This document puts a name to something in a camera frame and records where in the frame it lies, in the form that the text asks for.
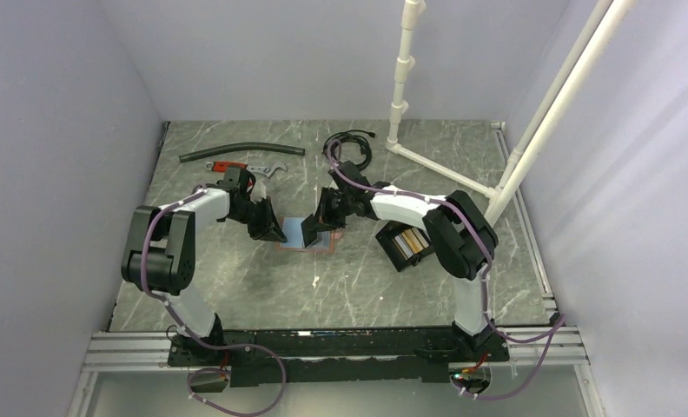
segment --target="blue object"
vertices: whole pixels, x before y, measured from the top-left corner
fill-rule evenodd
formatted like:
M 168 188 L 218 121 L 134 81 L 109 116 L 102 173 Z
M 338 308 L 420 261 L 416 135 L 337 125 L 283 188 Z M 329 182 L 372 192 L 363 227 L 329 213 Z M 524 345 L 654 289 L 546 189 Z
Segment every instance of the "blue object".
M 282 219 L 282 233 L 288 238 L 288 242 L 281 243 L 281 248 L 329 250 L 331 249 L 331 232 L 319 232 L 318 239 L 311 246 L 303 247 L 303 230 L 301 223 L 304 217 L 285 217 Z

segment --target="red handle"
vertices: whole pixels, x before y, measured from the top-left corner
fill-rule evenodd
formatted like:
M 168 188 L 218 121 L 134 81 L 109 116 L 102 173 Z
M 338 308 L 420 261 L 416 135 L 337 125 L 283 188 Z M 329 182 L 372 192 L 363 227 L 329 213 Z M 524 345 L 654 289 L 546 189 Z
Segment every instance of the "red handle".
M 241 162 L 226 162 L 226 161 L 216 161 L 211 167 L 212 171 L 215 172 L 227 172 L 227 168 L 246 168 L 246 163 Z

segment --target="black base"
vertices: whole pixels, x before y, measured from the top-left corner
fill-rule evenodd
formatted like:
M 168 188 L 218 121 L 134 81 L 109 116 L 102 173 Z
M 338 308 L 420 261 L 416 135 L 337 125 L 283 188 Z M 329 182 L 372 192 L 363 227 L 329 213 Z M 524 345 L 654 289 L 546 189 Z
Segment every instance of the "black base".
M 284 360 L 288 382 L 397 380 L 448 382 L 449 362 L 508 361 L 504 341 L 496 334 L 471 338 L 455 326 L 413 328 L 332 328 L 301 330 L 227 330 L 225 342 L 254 343 L 272 349 Z M 171 367 L 218 366 L 223 352 L 202 349 L 170 352 Z M 303 361 L 301 357 L 328 357 Z M 395 360 L 350 360 L 351 356 L 397 356 Z M 274 359 L 254 349 L 229 352 L 231 387 L 256 387 L 280 380 Z
M 215 316 L 211 333 L 201 340 L 212 346 L 226 345 L 222 321 L 218 315 Z M 223 357 L 223 351 L 206 349 L 193 339 L 182 334 L 176 334 L 170 342 L 168 365 L 171 367 L 217 366 L 222 363 Z

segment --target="gray wall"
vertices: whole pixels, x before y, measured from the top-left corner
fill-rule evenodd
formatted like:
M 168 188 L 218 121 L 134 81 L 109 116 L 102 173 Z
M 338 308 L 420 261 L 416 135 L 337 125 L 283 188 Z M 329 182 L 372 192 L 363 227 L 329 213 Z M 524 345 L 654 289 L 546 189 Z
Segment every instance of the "gray wall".
M 508 119 L 510 142 L 584 23 L 582 3 Z M 688 0 L 638 1 L 523 190 L 609 415 L 688 415 Z
M 568 0 L 430 1 L 410 118 L 505 120 Z M 387 118 L 402 0 L 102 0 L 167 120 Z
M 0 416 L 66 414 L 160 126 L 97 2 L 0 2 Z

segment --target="white pvc pipe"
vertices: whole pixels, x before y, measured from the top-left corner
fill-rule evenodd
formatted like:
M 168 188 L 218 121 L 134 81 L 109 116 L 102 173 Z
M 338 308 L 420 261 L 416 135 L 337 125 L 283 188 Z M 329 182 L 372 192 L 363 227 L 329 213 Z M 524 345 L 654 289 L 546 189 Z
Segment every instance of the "white pvc pipe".
M 612 2 L 598 28 L 592 34 L 585 50 L 579 56 L 577 64 L 572 68 L 572 71 L 566 78 L 566 82 L 546 112 L 546 117 L 544 117 L 544 120 L 541 121 L 536 129 L 533 139 L 528 143 L 525 154 L 518 161 L 515 170 L 506 181 L 505 187 L 496 197 L 491 199 L 485 213 L 485 218 L 490 224 L 494 224 L 498 220 L 498 217 L 500 217 L 507 204 L 513 198 L 513 194 L 515 194 L 520 183 L 526 178 L 528 170 L 533 166 L 533 163 L 536 162 L 536 158 L 546 145 L 549 136 L 556 129 L 559 119 L 566 113 L 566 109 L 576 96 L 577 91 L 579 91 L 597 59 L 602 55 L 605 46 L 607 46 L 620 22 L 634 4 L 635 0 L 614 0 Z
M 426 8 L 423 0 L 406 0 L 403 4 L 403 18 L 400 21 L 402 32 L 400 33 L 400 50 L 398 59 L 395 63 L 395 88 L 393 91 L 393 102 L 390 104 L 390 131 L 387 133 L 387 144 L 392 145 L 398 142 L 398 126 L 403 113 L 408 109 L 408 103 L 403 100 L 403 90 L 405 89 L 408 71 L 413 67 L 415 61 L 410 55 L 411 41 L 413 39 L 413 28 L 418 20 L 418 15 Z
M 492 198 L 493 195 L 495 195 L 495 189 L 491 187 L 484 186 L 480 184 L 479 182 L 476 182 L 475 180 L 469 179 L 462 174 L 459 174 L 458 172 L 454 172 L 451 169 L 436 163 L 434 161 L 431 161 L 430 159 L 420 156 L 416 154 L 415 152 L 405 149 L 402 147 L 402 145 L 396 143 L 396 144 L 388 144 L 387 148 L 393 151 L 395 154 L 398 155 L 403 155 L 406 158 L 410 159 L 411 161 L 417 162 L 424 167 L 431 169 L 433 171 L 438 172 L 439 174 L 442 174 L 443 176 L 452 179 L 462 185 L 467 186 L 470 189 L 473 189 L 482 195 L 486 196 L 487 198 Z
M 544 120 L 546 112 L 549 110 L 549 107 L 552 105 L 556 95 L 559 93 L 559 89 L 561 89 L 561 87 L 564 85 L 566 78 L 569 77 L 569 73 L 572 71 L 572 68 L 574 68 L 574 66 L 577 64 L 579 56 L 582 54 L 582 51 L 585 50 L 587 43 L 590 42 L 592 34 L 595 33 L 595 30 L 598 28 L 602 17 L 610 8 L 611 3 L 612 0 L 598 0 L 597 4 L 595 4 L 595 8 L 587 18 L 585 27 L 582 28 L 581 32 L 579 32 L 577 41 L 574 42 L 572 49 L 569 51 L 569 54 L 566 56 L 564 63 L 559 69 L 559 73 L 557 73 L 556 77 L 553 79 L 553 82 L 549 87 L 549 90 L 546 92 L 544 99 L 541 101 L 541 104 L 539 104 L 539 107 L 533 114 L 533 119 L 531 119 L 531 121 L 528 123 L 526 130 L 523 132 L 523 136 L 520 137 L 520 141 L 517 145 L 515 145 L 515 148 L 513 148 L 513 151 L 507 158 L 505 171 L 503 171 L 503 175 L 500 178 L 498 186 L 496 187 L 498 192 L 505 187 L 507 179 L 515 169 L 515 165 L 518 163 L 518 160 L 526 150 L 526 147 L 531 141 L 533 134 L 536 133 L 536 129 L 539 127 L 539 124 Z

